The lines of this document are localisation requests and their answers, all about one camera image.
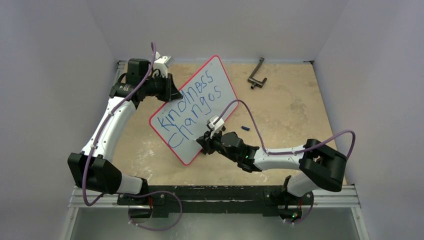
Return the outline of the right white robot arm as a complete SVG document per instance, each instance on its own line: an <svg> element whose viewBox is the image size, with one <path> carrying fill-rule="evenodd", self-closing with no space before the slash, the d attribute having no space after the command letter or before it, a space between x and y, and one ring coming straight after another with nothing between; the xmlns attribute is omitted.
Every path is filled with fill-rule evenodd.
<svg viewBox="0 0 424 240"><path fill-rule="evenodd" d="M291 148L262 149L244 143L235 132L206 132L196 139L204 155L219 153L233 161L245 172L273 169L298 170L288 176L280 196L288 204L294 203L315 189L340 192L348 158L341 152L310 138L305 144Z"/></svg>

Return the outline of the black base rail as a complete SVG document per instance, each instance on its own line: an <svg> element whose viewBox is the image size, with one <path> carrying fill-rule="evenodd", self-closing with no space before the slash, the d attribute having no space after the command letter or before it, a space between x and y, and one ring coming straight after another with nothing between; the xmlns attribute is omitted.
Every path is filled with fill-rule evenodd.
<svg viewBox="0 0 424 240"><path fill-rule="evenodd" d="M314 202L311 191L296 197L284 192L281 185L150 185L142 191L147 193L150 196L121 194L117 205L146 207L154 218L165 218L170 213L300 218L301 208Z"/></svg>

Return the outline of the red framed whiteboard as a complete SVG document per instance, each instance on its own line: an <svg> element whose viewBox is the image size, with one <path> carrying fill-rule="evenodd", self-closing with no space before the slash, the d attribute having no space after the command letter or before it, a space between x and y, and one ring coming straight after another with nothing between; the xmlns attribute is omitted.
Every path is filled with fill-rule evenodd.
<svg viewBox="0 0 424 240"><path fill-rule="evenodd" d="M218 55L211 57L181 88L182 99L163 104L149 119L151 128L189 165L201 151L196 139L208 130L207 122L222 112L226 121L238 107L236 92Z"/></svg>

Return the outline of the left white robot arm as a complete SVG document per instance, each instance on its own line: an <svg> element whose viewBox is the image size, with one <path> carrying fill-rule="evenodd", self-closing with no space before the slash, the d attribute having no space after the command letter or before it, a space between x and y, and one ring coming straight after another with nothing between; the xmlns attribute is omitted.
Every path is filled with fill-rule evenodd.
<svg viewBox="0 0 424 240"><path fill-rule="evenodd" d="M132 58L109 93L106 111L88 143L79 153L71 153L67 163L75 185L102 194L129 194L138 205L149 199L147 181L122 173L112 164L115 148L131 116L145 97L162 102L182 99L173 75L168 72L171 56L149 60Z"/></svg>

